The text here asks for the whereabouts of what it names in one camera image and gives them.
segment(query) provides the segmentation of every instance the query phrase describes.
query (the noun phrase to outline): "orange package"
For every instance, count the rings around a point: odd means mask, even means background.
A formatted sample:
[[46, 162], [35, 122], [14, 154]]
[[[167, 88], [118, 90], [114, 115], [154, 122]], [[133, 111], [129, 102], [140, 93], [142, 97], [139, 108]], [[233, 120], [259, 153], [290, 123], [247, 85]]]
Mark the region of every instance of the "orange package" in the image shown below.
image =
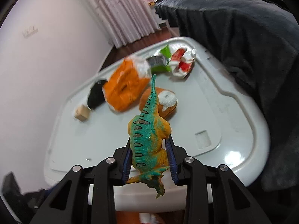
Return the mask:
[[151, 68], [146, 60], [125, 58], [103, 85], [106, 102], [115, 111], [125, 111], [143, 92], [151, 76]]

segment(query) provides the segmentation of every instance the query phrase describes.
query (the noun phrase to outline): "pink curtain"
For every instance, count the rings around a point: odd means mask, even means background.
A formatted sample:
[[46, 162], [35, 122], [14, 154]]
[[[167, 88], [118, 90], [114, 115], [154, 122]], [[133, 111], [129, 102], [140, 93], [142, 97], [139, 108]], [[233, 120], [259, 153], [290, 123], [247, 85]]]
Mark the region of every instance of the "pink curtain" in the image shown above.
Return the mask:
[[88, 0], [117, 48], [159, 29], [146, 0]]

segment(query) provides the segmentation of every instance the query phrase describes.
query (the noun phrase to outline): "wall switch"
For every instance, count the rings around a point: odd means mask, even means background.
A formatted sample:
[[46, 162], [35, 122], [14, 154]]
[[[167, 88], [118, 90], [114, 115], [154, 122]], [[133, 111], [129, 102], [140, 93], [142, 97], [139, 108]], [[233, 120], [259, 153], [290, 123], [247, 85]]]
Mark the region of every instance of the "wall switch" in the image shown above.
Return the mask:
[[38, 32], [38, 28], [37, 27], [30, 26], [26, 30], [24, 30], [22, 34], [23, 34], [24, 38], [27, 39], [28, 37], [30, 37], [31, 35], [34, 35], [37, 32]]

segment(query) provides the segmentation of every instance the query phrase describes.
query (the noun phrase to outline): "dinosaur body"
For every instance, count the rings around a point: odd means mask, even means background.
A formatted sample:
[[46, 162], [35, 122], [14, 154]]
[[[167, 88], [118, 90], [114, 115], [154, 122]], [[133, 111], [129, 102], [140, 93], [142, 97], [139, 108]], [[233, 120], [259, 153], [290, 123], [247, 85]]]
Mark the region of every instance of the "dinosaur body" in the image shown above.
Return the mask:
[[128, 124], [130, 148], [133, 152], [132, 164], [139, 170], [140, 175], [130, 178], [127, 183], [145, 183], [156, 189], [158, 198], [165, 193], [161, 177], [169, 168], [166, 151], [162, 149], [162, 140], [169, 137], [171, 127], [158, 114], [159, 99], [155, 79], [156, 75], [152, 78], [152, 90], [142, 112]]

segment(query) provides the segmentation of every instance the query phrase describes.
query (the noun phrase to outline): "wooden floor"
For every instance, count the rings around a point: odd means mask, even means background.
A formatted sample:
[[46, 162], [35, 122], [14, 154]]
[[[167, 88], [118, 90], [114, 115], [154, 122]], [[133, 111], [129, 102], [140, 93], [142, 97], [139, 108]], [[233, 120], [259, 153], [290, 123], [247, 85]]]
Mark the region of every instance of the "wooden floor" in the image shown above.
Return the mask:
[[143, 37], [132, 44], [128, 44], [118, 49], [116, 49], [116, 47], [113, 47], [111, 52], [107, 56], [107, 59], [105, 60], [101, 70], [138, 50], [141, 50], [160, 41], [169, 39], [171, 37], [171, 33], [168, 31], [167, 27], [164, 27], [160, 31], [157, 31], [154, 34], [150, 34], [147, 37]]

